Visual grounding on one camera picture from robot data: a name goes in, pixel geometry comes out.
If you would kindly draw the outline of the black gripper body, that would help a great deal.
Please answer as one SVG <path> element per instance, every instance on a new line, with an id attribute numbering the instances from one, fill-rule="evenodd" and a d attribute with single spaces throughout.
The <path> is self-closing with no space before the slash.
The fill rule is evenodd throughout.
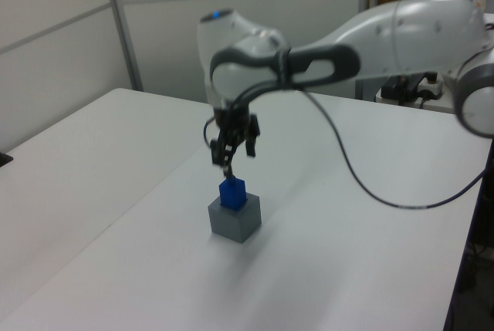
<path id="1" fill-rule="evenodd" d="M 215 122 L 219 127 L 219 140 L 238 141 L 255 140 L 260 135 L 259 122 L 248 109 L 214 109 Z"/>

